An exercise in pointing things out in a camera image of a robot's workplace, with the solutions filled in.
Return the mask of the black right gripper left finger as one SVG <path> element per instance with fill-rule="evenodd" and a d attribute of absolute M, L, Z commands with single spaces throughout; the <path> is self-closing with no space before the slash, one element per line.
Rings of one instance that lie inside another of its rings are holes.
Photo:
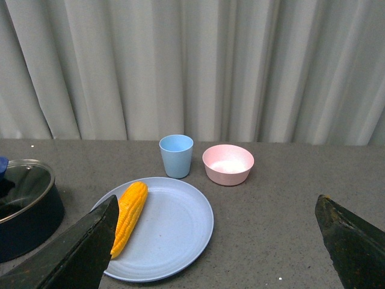
<path fill-rule="evenodd" d="M 1 276 L 1 288 L 98 288 L 111 259 L 118 215 L 117 197 L 111 196 Z"/>

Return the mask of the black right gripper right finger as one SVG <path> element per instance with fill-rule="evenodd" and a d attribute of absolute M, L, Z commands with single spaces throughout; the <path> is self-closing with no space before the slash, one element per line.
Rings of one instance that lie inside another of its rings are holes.
<path fill-rule="evenodd" d="M 344 288 L 384 288 L 384 231 L 320 195 L 315 216 Z"/>

